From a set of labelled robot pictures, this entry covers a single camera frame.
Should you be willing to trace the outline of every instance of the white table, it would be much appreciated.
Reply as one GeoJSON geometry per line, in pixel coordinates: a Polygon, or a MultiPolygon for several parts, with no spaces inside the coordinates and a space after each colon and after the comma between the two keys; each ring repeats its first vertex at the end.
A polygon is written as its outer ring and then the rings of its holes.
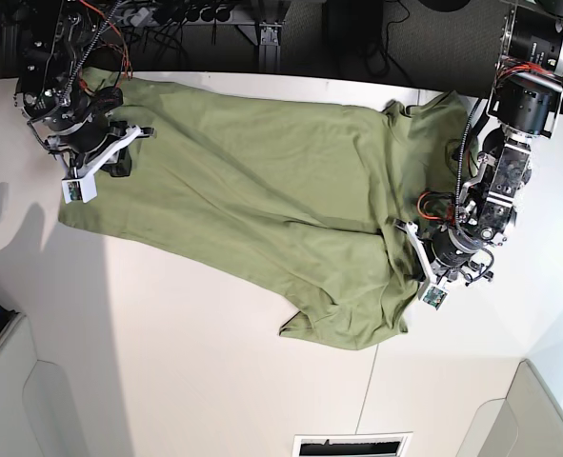
{"type": "MultiPolygon", "coordinates": [[[[137,76],[379,110],[432,97],[273,75],[137,76]]],[[[27,313],[38,357],[66,370],[92,457],[281,457],[294,434],[356,431],[412,431],[410,457],[454,455],[477,408],[505,396],[519,360],[563,313],[563,275],[548,268],[563,262],[563,119],[542,140],[495,283],[460,289],[439,312],[412,307],[408,336],[347,352],[279,338],[295,308],[274,293],[59,225],[63,171],[30,136],[13,89],[0,81],[0,301],[27,313]]]]}

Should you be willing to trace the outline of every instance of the floor vent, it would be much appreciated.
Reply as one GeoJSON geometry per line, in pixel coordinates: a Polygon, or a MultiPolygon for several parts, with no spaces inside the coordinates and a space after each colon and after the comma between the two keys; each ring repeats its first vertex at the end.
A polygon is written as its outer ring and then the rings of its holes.
{"type": "Polygon", "coordinates": [[[292,457],[406,457],[411,433],[393,435],[298,435],[292,457]]]}

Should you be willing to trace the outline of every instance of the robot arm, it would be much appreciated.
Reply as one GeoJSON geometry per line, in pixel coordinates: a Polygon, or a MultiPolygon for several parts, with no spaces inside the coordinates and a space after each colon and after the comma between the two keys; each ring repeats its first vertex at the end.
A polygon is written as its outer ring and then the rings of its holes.
{"type": "Polygon", "coordinates": [[[116,0],[101,17],[70,0],[29,0],[20,77],[14,100],[28,126],[49,154],[64,166],[65,201],[88,202],[96,196],[94,174],[129,176],[127,146],[152,129],[112,122],[109,114],[123,104],[118,84],[89,90],[81,71],[122,3],[116,0]],[[36,127],[50,132],[42,138],[36,127]]]}
{"type": "Polygon", "coordinates": [[[420,235],[414,223],[396,222],[417,252],[425,280],[418,298],[439,308],[447,297],[448,283],[459,278],[470,285],[491,281],[492,248],[507,241],[517,211],[514,199],[531,178],[531,144],[539,136],[550,138],[563,101],[563,21],[516,8],[507,18],[493,90],[476,128],[471,131],[476,104],[469,116],[461,147],[458,170],[469,161],[471,136],[477,135],[495,117],[500,123],[485,139],[475,161],[474,176],[462,180],[457,173],[455,193],[424,193],[424,198],[446,201],[447,216],[420,235]],[[473,260],[479,253],[487,265],[473,260]]]}

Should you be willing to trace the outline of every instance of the gray floor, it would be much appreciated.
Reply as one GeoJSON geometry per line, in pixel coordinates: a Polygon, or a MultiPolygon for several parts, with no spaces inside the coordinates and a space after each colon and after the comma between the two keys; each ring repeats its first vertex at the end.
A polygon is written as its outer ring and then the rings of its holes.
{"type": "MultiPolygon", "coordinates": [[[[403,2],[411,18],[391,27],[390,53],[414,83],[425,89],[485,94],[493,80],[507,5],[498,0],[472,0],[463,10],[439,13],[425,8],[418,0],[403,2]]],[[[392,0],[385,7],[386,21],[405,15],[392,0]]],[[[282,37],[284,73],[407,85],[396,68],[386,78],[375,79],[356,55],[344,56],[339,62],[333,59],[324,40],[323,18],[321,5],[292,3],[282,37]]],[[[133,47],[131,58],[137,70],[257,71],[255,49],[238,30],[218,26],[215,43],[212,34],[213,27],[185,27],[189,69],[185,59],[179,65],[174,51],[153,62],[154,48],[142,52],[133,47]]],[[[113,67],[113,62],[110,60],[108,65],[113,67]]]]}

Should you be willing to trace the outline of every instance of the table surface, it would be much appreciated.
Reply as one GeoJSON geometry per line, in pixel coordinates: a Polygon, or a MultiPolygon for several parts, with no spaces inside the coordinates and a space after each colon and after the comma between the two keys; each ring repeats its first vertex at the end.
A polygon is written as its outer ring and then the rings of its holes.
{"type": "MultiPolygon", "coordinates": [[[[136,76],[377,110],[435,96],[277,75],[136,76]]],[[[93,457],[280,457],[295,434],[356,431],[412,431],[410,457],[454,455],[476,410],[505,396],[519,360],[563,314],[563,119],[540,142],[541,171],[497,256],[498,279],[458,289],[438,312],[415,304],[409,335],[348,352],[279,338],[295,308],[272,292],[58,224],[63,171],[11,105],[14,84],[0,81],[0,303],[27,313],[38,357],[68,373],[93,457]]]]}

